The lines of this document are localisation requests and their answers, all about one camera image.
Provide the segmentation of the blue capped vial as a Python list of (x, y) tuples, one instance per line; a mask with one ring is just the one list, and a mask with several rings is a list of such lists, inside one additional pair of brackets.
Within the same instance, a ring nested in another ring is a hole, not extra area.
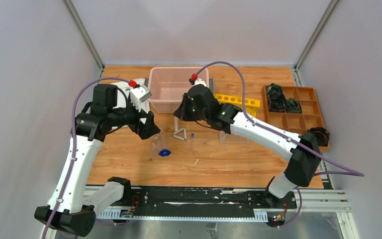
[(191, 150), (194, 149), (194, 139), (195, 139), (195, 134), (191, 133), (191, 137), (190, 137), (190, 149)]
[(179, 119), (177, 117), (174, 117), (174, 133), (177, 133), (179, 129)]

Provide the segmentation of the white clay pipe triangle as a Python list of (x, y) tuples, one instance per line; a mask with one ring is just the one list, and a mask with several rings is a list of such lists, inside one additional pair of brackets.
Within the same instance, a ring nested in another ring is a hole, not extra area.
[(187, 140), (187, 129), (182, 127), (173, 133), (173, 137), (182, 141)]

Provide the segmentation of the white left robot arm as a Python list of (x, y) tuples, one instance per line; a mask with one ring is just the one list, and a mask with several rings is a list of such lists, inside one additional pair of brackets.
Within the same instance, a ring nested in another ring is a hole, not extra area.
[(141, 139), (160, 133), (154, 113), (144, 107), (151, 97), (150, 90), (139, 84), (129, 84), (125, 91), (114, 84), (98, 84), (93, 98), (78, 113), (73, 112), (71, 138), (67, 159), (55, 191), (45, 206), (36, 208), (34, 217), (45, 226), (42, 237), (50, 229), (72, 234), (75, 238), (87, 236), (97, 216), (111, 204), (138, 206), (131, 182), (111, 177), (104, 186), (84, 196), (91, 167), (105, 138), (124, 126)]

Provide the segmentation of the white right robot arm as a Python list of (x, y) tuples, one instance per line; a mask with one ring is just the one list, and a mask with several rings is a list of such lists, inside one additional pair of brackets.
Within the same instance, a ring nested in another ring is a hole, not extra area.
[(321, 154), (313, 134), (300, 135), (260, 121), (239, 106), (220, 103), (204, 85), (195, 85), (183, 94), (174, 116), (182, 121), (204, 121), (210, 129), (252, 140), (288, 161), (264, 191), (263, 201), (271, 208), (282, 204), (296, 187), (309, 186), (319, 166)]

